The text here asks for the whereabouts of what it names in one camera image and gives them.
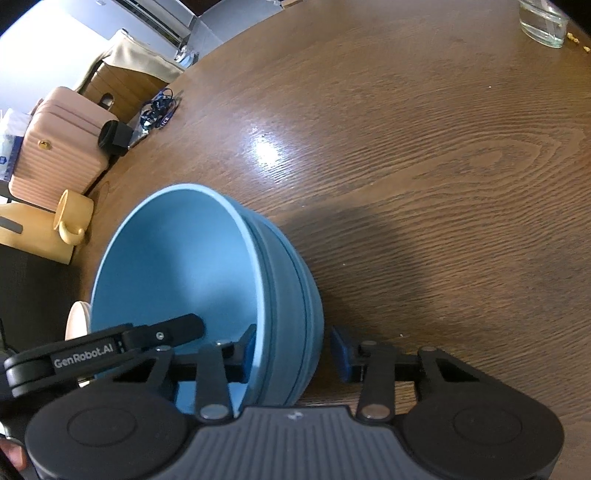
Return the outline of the person's left hand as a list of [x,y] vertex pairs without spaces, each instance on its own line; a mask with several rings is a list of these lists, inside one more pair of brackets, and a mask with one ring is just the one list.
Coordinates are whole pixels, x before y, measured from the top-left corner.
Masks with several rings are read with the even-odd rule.
[[24,471],[27,467],[27,455],[23,447],[5,438],[0,439],[0,448],[12,465],[19,471]]

